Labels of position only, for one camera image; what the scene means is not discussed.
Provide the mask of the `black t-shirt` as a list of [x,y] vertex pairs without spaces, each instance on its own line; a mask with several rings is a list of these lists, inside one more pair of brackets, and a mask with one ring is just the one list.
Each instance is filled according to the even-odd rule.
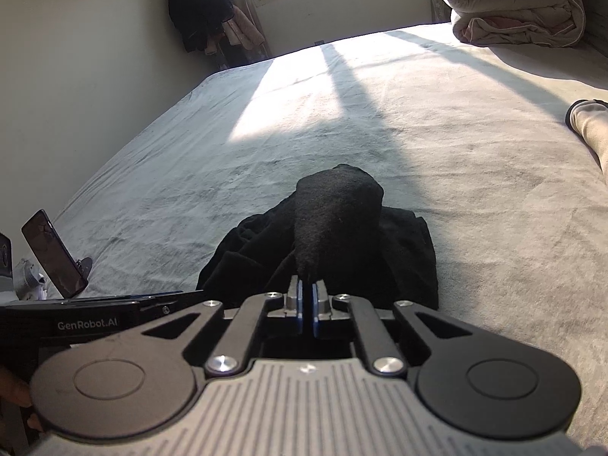
[[306,176],[278,205],[223,237],[196,287],[237,308],[251,295],[286,291],[298,277],[380,309],[410,301],[436,310],[436,254],[427,222],[382,199],[381,185],[360,168],[342,164]]

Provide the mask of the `hanging dark clothes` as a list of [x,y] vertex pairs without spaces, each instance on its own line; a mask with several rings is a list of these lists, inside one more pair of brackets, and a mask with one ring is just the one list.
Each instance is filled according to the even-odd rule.
[[168,13],[187,52],[243,59],[265,38],[234,0],[168,0]]

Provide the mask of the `black smartphone on stand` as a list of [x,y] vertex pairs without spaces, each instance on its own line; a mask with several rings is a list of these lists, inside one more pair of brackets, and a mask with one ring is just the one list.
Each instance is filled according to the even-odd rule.
[[75,260],[43,209],[35,212],[22,226],[34,257],[64,299],[72,299],[88,286],[93,260]]

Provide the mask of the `grey bed sheet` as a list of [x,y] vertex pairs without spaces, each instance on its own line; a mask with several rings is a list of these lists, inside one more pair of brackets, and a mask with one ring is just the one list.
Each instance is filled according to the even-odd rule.
[[607,185],[564,124],[605,99],[582,44],[475,47],[448,25],[340,40],[208,77],[111,158],[55,222],[88,295],[191,289],[227,232],[349,164],[414,211],[441,309],[562,357],[571,436],[607,440]]

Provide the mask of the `folded cream black garment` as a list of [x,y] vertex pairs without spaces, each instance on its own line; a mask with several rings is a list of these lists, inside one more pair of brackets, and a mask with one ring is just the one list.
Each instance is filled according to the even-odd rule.
[[575,101],[565,116],[566,126],[576,133],[598,158],[604,176],[608,170],[608,105],[599,99]]

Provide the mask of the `folded beige pink quilt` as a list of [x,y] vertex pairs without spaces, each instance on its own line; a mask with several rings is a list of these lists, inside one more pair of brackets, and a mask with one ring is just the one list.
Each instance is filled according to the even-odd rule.
[[582,0],[443,0],[453,34],[475,46],[537,44],[568,48],[585,30]]

